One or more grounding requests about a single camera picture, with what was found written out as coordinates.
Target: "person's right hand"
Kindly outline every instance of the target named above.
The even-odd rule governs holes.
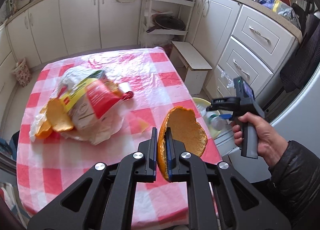
[[[252,123],[258,135],[258,155],[261,156],[270,168],[276,165],[281,156],[288,147],[287,141],[281,137],[276,130],[262,117],[247,112],[245,115],[238,117],[240,122]],[[234,132],[235,144],[242,144],[242,131],[240,125],[232,122],[232,131]]]

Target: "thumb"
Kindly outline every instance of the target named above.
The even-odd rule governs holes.
[[[250,112],[245,113],[243,116],[239,116],[238,120],[240,122],[249,122],[254,126],[258,126],[261,123],[261,117]]]

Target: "silver screw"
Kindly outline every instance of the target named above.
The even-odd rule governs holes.
[[[191,157],[191,153],[188,153],[188,152],[181,153],[181,157],[185,159],[189,159]]]
[[[229,164],[223,161],[223,162],[219,163],[219,167],[221,169],[227,169],[227,168],[229,168]]]
[[[103,170],[105,167],[106,167],[105,164],[102,162],[99,162],[94,166],[96,170]]]
[[[136,152],[136,153],[133,154],[133,157],[134,157],[135,159],[141,159],[141,158],[143,157],[143,153],[141,153],[141,152]]]

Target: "checkered tablecloth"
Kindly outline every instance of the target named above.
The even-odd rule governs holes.
[[[210,163],[221,161],[204,120],[162,48],[103,52],[60,60],[46,65],[40,73],[22,119],[17,180],[21,201],[28,212],[37,213],[95,163],[117,163],[151,137],[151,130],[140,132],[132,119],[125,117],[121,130],[96,146],[64,139],[57,133],[30,142],[28,133],[35,115],[48,102],[63,73],[77,65],[105,69],[110,79],[129,82],[134,97],[125,102],[128,115],[139,117],[158,130],[172,107],[192,108],[208,136],[202,159]],[[168,183],[157,169],[154,183],[137,184],[132,229],[162,229],[187,222],[185,183]]]

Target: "wooden step stool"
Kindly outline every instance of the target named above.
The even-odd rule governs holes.
[[[187,68],[184,84],[190,95],[199,94],[207,72],[212,70],[212,67],[190,43],[173,41],[172,44],[170,61],[175,68],[183,66]]]

